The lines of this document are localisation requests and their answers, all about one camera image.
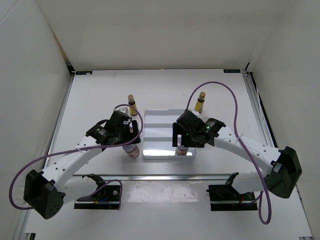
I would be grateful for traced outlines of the brown spice jar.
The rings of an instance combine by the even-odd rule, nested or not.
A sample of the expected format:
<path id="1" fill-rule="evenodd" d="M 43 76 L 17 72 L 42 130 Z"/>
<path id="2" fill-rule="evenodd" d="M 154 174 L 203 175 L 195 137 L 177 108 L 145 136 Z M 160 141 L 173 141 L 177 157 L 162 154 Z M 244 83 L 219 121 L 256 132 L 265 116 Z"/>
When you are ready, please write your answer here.
<path id="1" fill-rule="evenodd" d="M 183 146 L 183 145 L 181 145 L 181 144 L 178 144 L 178 145 L 176 146 L 176 149 L 175 149 L 175 154 L 176 154 L 177 156 L 186 156 L 187 153 L 188 153 L 188 151 L 189 151 L 189 148 L 188 148 L 188 147 L 185 147 L 185 146 Z"/>
<path id="2" fill-rule="evenodd" d="M 140 150 L 136 144 L 128 144 L 122 146 L 122 149 L 127 153 L 131 158 L 136 158 L 140 155 Z"/>

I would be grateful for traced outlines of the blue-label silver-cap jar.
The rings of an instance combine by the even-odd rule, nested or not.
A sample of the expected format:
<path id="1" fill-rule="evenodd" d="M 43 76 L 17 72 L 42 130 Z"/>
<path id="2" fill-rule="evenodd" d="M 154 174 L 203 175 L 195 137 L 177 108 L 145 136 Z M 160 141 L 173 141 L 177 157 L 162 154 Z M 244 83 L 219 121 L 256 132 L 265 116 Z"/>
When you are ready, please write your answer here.
<path id="1" fill-rule="evenodd" d="M 129 132 L 137 135 L 139 133 L 139 125 L 137 120 L 132 120 L 129 124 Z"/>

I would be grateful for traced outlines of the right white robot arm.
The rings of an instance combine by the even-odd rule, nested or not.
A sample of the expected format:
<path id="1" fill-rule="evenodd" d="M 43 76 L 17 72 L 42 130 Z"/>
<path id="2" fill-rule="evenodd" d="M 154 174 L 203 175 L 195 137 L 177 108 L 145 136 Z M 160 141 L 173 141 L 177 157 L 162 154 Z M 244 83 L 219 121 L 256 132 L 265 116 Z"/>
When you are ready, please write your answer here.
<path id="1" fill-rule="evenodd" d="M 190 110 L 172 124 L 172 145 L 182 149 L 210 145 L 253 163 L 253 172 L 235 172 L 225 183 L 209 186 L 208 191 L 221 201 L 238 201 L 251 192 L 271 192 L 288 199 L 302 174 L 297 152 L 293 148 L 286 146 L 278 149 L 237 136 L 222 121 L 199 118 Z"/>

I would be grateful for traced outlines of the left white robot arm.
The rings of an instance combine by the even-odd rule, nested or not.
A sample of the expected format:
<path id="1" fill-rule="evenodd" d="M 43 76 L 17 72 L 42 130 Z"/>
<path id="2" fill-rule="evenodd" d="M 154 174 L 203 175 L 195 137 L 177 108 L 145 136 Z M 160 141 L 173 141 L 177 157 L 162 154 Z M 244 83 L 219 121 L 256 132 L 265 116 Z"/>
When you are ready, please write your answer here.
<path id="1" fill-rule="evenodd" d="M 90 173 L 81 179 L 72 176 L 106 148 L 140 143 L 138 121 L 115 110 L 110 119 L 101 120 L 90 128 L 72 153 L 41 171 L 31 170 L 25 178 L 24 200 L 45 220 L 55 216 L 64 204 L 78 201 L 101 201 L 106 196 L 106 183 Z"/>

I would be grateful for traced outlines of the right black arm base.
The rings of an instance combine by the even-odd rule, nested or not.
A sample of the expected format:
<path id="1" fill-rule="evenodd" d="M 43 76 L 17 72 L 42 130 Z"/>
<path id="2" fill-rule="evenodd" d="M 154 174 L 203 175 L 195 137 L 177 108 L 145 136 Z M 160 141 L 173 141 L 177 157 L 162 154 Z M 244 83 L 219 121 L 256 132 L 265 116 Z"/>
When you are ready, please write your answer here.
<path id="1" fill-rule="evenodd" d="M 232 184 L 238 172 L 232 173 L 225 183 L 210 184 L 206 192 L 209 194 L 212 212 L 257 211 L 257 199 L 253 192 L 239 193 Z"/>

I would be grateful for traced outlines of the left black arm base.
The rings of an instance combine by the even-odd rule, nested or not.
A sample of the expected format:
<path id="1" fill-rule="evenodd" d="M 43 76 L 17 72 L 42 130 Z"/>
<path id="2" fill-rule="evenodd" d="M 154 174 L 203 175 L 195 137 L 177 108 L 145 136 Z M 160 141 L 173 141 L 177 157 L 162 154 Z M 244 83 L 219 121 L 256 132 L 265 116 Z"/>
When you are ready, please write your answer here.
<path id="1" fill-rule="evenodd" d="M 76 210 L 120 210 L 122 204 L 123 183 L 118 179 L 105 181 L 95 174 L 88 174 L 83 178 L 94 180 L 97 185 L 94 194 L 83 197 L 74 202 Z"/>

